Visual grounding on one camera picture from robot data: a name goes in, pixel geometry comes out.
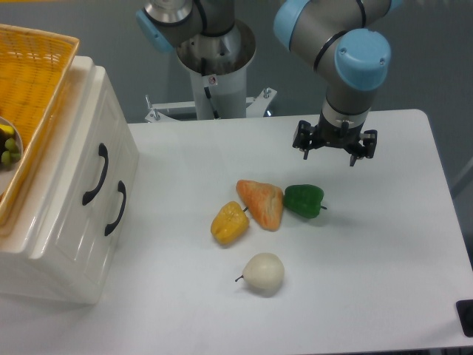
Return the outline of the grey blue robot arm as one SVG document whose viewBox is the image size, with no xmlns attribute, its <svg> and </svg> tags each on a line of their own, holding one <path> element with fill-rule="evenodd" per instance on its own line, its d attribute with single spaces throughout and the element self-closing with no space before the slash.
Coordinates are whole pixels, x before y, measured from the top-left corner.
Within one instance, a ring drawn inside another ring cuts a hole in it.
<svg viewBox="0 0 473 355">
<path fill-rule="evenodd" d="M 327 82 L 319 122 L 299 122 L 293 146 L 303 153 L 343 149 L 356 162 L 372 158 L 377 133 L 364 130 L 391 60 L 382 34 L 369 29 L 397 1 L 285 1 L 273 20 L 284 48 Z M 246 69 L 256 53 L 251 29 L 233 1 L 148 1 L 136 13 L 156 50 L 176 52 L 191 76 L 199 119 L 247 115 Z"/>
</svg>

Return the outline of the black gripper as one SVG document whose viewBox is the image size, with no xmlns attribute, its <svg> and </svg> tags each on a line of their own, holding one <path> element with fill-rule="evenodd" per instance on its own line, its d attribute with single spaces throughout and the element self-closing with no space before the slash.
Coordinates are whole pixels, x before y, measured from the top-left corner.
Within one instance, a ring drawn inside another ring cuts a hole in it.
<svg viewBox="0 0 473 355">
<path fill-rule="evenodd" d="M 344 149 L 350 154 L 350 166 L 355 166 L 358 160 L 374 157 L 378 141 L 378 131 L 375 129 L 361 133 L 363 125 L 354 128 L 334 126 L 320 114 L 319 122 L 312 126 L 310 122 L 300 120 L 293 135 L 292 147 L 303 153 L 307 160 L 309 152 L 327 146 Z"/>
</svg>

